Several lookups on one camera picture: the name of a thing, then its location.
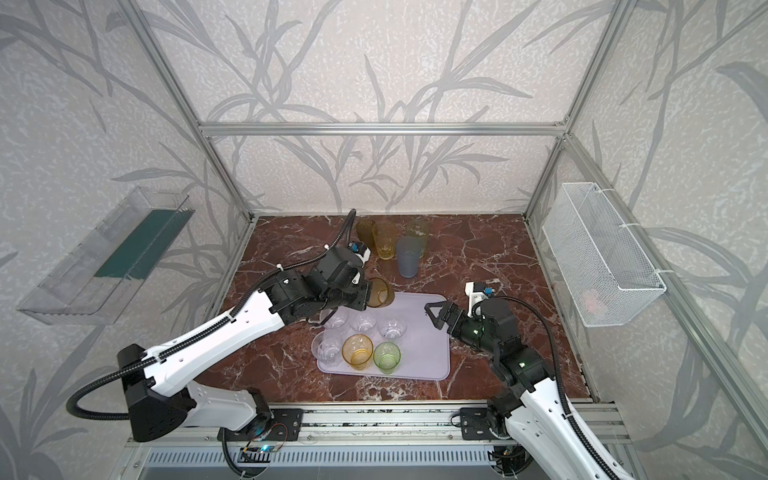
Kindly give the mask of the clear faceted glass front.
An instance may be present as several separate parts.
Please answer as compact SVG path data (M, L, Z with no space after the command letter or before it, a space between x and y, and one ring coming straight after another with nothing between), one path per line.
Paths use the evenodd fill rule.
M311 352L319 365L331 367L342 360L343 339L333 331L318 333L311 343Z

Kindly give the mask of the green short glass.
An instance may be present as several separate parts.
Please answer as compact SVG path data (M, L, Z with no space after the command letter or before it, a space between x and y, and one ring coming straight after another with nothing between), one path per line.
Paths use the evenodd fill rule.
M401 358L401 350L393 342L382 342L373 352L374 364L384 374L391 374L398 367Z

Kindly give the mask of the clear faceted glass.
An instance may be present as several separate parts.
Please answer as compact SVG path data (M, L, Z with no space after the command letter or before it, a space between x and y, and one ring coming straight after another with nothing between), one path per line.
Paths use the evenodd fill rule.
M318 333L311 343L311 352L319 365L331 367L342 360L343 339L333 331Z
M357 333L365 333L373 330L377 325L378 318L369 311L355 312L349 317L350 328Z

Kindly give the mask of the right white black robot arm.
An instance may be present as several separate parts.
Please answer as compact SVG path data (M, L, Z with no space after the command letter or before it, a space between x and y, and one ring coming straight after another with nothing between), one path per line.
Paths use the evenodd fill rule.
M525 345L511 306L532 313L543 325L552 360ZM468 310L451 301L432 302L424 311L435 328L492 356L491 370L506 387L488 401L490 432L525 449L551 479L630 479L569 400L551 327L531 304L492 296Z

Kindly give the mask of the amber dotted glass front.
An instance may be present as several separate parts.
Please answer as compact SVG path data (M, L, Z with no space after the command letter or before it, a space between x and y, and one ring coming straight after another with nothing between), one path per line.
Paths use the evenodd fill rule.
M384 308L393 303L395 292L392 285L384 278L370 279L370 294L367 301L369 308Z

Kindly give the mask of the lilac plastic tray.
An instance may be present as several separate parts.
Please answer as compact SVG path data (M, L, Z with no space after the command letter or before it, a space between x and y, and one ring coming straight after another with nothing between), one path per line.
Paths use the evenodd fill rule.
M449 336L445 329L438 330L433 326L424 310L427 303L443 300L445 297L439 294L398 292L391 305L364 310L374 313L378 321L386 317L397 317L407 323L405 335L397 341L389 341L395 343L402 353L398 367L388 374L390 377L428 381L439 381L448 377L450 373ZM359 312L345 310L348 311L349 317ZM343 341L357 333L350 328L349 322L343 329L331 331L340 334ZM373 330L363 334L370 337L375 346L387 342L379 335L377 325Z

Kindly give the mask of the yellow short glass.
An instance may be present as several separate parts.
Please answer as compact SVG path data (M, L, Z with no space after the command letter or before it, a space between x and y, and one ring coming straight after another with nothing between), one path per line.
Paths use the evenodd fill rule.
M365 370L374 352L373 341L365 334L354 334L342 345L342 358L355 370Z

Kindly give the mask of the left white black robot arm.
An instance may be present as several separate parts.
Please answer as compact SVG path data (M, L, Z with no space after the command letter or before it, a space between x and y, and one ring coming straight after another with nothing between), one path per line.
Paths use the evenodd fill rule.
M356 212L314 258L279 265L230 309L195 329L147 349L132 344L118 354L117 371L76 390L67 412L94 421L127 421L137 442L184 428L218 428L248 439L268 431L273 414L257 391L201 385L197 377L254 340L341 307L363 311L371 294L364 268L369 248L352 241Z

